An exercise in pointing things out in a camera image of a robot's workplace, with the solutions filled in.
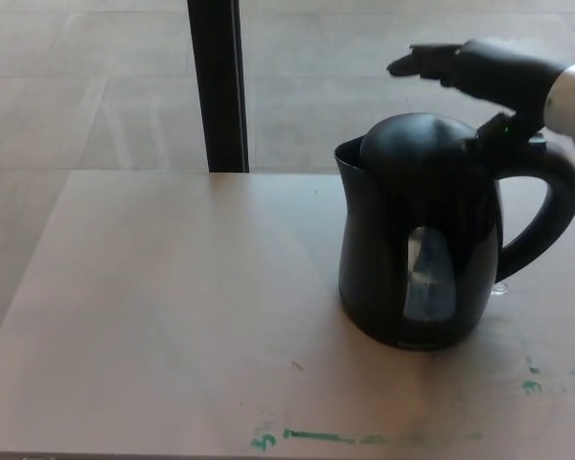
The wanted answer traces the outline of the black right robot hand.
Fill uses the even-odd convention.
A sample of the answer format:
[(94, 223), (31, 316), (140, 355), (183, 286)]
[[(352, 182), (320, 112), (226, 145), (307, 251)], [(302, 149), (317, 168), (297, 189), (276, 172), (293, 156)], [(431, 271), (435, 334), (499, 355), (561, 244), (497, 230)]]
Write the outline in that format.
[(482, 143), (517, 150), (543, 127), (550, 90), (566, 65), (484, 39), (464, 43), (412, 44), (410, 52), (386, 67), (396, 78), (438, 81), (474, 99), (515, 114), (482, 136)]

